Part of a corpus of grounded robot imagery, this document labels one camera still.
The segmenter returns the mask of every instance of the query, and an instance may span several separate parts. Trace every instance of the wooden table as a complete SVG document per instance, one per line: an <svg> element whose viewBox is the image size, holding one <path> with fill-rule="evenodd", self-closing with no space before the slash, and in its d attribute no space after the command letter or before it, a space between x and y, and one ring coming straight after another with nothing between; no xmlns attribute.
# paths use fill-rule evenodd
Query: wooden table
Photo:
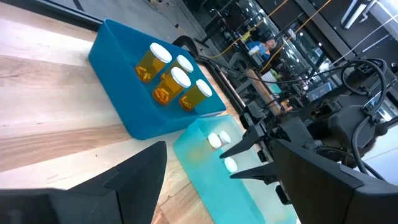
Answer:
<svg viewBox="0 0 398 224"><path fill-rule="evenodd" d="M96 33L4 3L0 30L0 188L69 189L165 140L153 223L213 223L172 150L182 131L147 141L126 132L87 61Z"/></svg>

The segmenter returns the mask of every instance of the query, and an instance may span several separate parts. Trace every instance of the pill bottle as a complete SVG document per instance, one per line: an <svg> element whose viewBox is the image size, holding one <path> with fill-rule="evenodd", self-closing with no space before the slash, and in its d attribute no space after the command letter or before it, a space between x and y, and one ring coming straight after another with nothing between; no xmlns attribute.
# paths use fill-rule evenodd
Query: pill bottle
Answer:
<svg viewBox="0 0 398 224"><path fill-rule="evenodd" d="M153 91L155 100L162 104L169 104L184 89L191 86L191 80L181 68L172 68L171 72L166 74L159 85Z"/></svg>
<svg viewBox="0 0 398 224"><path fill-rule="evenodd" d="M229 134L225 131L220 132L220 134L218 135L218 137L221 140L221 147L231 143L231 137L229 136Z"/></svg>
<svg viewBox="0 0 398 224"><path fill-rule="evenodd" d="M179 102L180 106L186 110L191 111L203 100L211 97L213 92L207 83L201 79L196 81L195 86L189 89L183 96L181 96Z"/></svg>
<svg viewBox="0 0 398 224"><path fill-rule="evenodd" d="M220 137L218 137L218 135L215 133L211 133L207 136L207 142L209 143L212 150L214 150L214 151L219 149L223 145Z"/></svg>
<svg viewBox="0 0 398 224"><path fill-rule="evenodd" d="M207 141L213 150L217 150L229 143L231 143L231 138L227 132L222 131L219 135L211 133L207 137Z"/></svg>
<svg viewBox="0 0 398 224"><path fill-rule="evenodd" d="M187 75L193 72L193 66L191 62L189 62L189 60L183 55L179 55L174 60L169 69L166 69L166 71L160 76L160 79L163 80L166 77L166 74L170 73L171 69L174 67L181 68L184 72L187 73Z"/></svg>
<svg viewBox="0 0 398 224"><path fill-rule="evenodd" d="M152 43L136 66L137 76L143 82L150 82L171 61L172 55L169 51L160 44Z"/></svg>

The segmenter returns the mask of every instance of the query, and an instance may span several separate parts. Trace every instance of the white cap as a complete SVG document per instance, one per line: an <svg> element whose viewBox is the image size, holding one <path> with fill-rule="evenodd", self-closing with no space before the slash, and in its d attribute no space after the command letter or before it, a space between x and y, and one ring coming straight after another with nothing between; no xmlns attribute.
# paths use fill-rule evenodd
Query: white cap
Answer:
<svg viewBox="0 0 398 224"><path fill-rule="evenodd" d="M173 59L172 55L169 53L166 48L161 46L158 43L152 43L150 46L150 51L162 62L170 63Z"/></svg>
<svg viewBox="0 0 398 224"><path fill-rule="evenodd" d="M229 134L226 133L225 131L220 132L220 139L224 144L229 144L231 143L231 138L229 137Z"/></svg>
<svg viewBox="0 0 398 224"><path fill-rule="evenodd" d="M203 80L198 80L197 81L197 86L199 90L206 96L206 97L211 97L213 95L213 92L209 85Z"/></svg>
<svg viewBox="0 0 398 224"><path fill-rule="evenodd" d="M231 157L225 158L224 164L230 173L235 173L238 171L238 165L236 165L236 162Z"/></svg>
<svg viewBox="0 0 398 224"><path fill-rule="evenodd" d="M188 88L191 86L191 80L188 75L178 67L172 68L173 79L182 87Z"/></svg>
<svg viewBox="0 0 398 224"><path fill-rule="evenodd" d="M218 149L221 147L221 140L215 133L209 134L207 140L213 148Z"/></svg>
<svg viewBox="0 0 398 224"><path fill-rule="evenodd" d="M177 61L181 65L181 67L185 69L185 71L189 73L193 72L193 66L186 57L179 55L177 56Z"/></svg>

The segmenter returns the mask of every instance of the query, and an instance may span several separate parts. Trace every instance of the pill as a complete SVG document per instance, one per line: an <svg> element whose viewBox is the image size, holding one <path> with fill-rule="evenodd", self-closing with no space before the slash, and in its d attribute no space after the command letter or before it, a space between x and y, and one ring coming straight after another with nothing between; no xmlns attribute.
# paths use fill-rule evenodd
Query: pill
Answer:
<svg viewBox="0 0 398 224"><path fill-rule="evenodd" d="M141 66L138 66L138 67L136 68L136 72L137 72L138 74L142 75L144 72L146 72L146 69L145 69L145 68L142 68Z"/></svg>
<svg viewBox="0 0 398 224"><path fill-rule="evenodd" d="M144 80L148 80L150 78L150 74L149 73L145 73L145 75L144 75Z"/></svg>
<svg viewBox="0 0 398 224"><path fill-rule="evenodd" d="M160 97L163 99L163 98L165 98L165 94L164 94L164 92L162 92L161 90L159 90L159 95L160 95Z"/></svg>
<svg viewBox="0 0 398 224"><path fill-rule="evenodd" d="M187 106L187 107L189 107L189 103L188 102L182 102L182 104L184 105L184 106Z"/></svg>
<svg viewBox="0 0 398 224"><path fill-rule="evenodd" d="M157 90L154 91L154 94L155 94L155 97L156 97L157 99L160 98L160 95L159 95L159 93L157 92Z"/></svg>
<svg viewBox="0 0 398 224"><path fill-rule="evenodd" d="M165 89L160 89L165 95L169 95L169 93Z"/></svg>
<svg viewBox="0 0 398 224"><path fill-rule="evenodd" d="M164 101L164 100L162 100L162 99L158 99L157 100L160 104L163 104L163 105L165 105L167 102L166 101Z"/></svg>

